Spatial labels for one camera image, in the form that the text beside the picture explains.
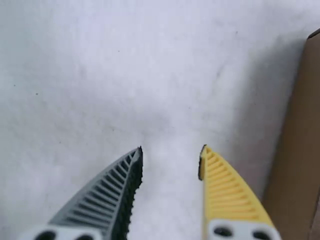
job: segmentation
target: mounting hole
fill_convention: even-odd
[[[232,236],[232,231],[229,228],[224,227],[224,226],[216,227],[213,230],[213,232],[216,235],[219,235],[219,236],[222,236],[222,237],[226,237],[226,238]]]
[[[94,240],[94,238],[90,235],[84,234],[77,237],[75,240]]]
[[[51,230],[43,231],[34,240],[54,240],[56,238],[56,233]]]
[[[271,240],[271,237],[269,237],[269,235],[266,234],[264,231],[254,231],[252,235],[255,239]]]

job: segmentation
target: cardboard box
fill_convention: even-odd
[[[320,240],[320,29],[304,46],[262,203],[283,240]]]

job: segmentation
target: black rubber edge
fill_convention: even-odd
[[[132,215],[134,195],[142,183],[143,152],[141,146],[138,148],[139,158],[133,163],[133,168],[129,172],[125,190],[122,195],[121,204],[118,210],[113,229],[112,240],[126,240],[129,232],[130,217]]]
[[[311,39],[313,38],[314,36],[318,35],[320,33],[320,28],[316,31],[314,31],[313,33],[311,33],[309,36],[308,36],[308,39]]]
[[[203,152],[203,150],[205,149],[205,147],[207,146],[207,144],[203,145],[201,151],[200,151],[200,156],[199,156],[199,166],[198,166],[198,179],[200,181],[202,181],[203,179],[201,178],[201,163],[202,163],[202,159],[201,159],[201,154]]]

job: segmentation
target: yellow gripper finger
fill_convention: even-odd
[[[280,240],[266,210],[237,171],[204,145],[198,177],[204,182],[204,240]]]

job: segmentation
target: white background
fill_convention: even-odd
[[[203,144],[261,197],[316,0],[0,0],[0,238],[142,146],[130,240],[199,240]]]

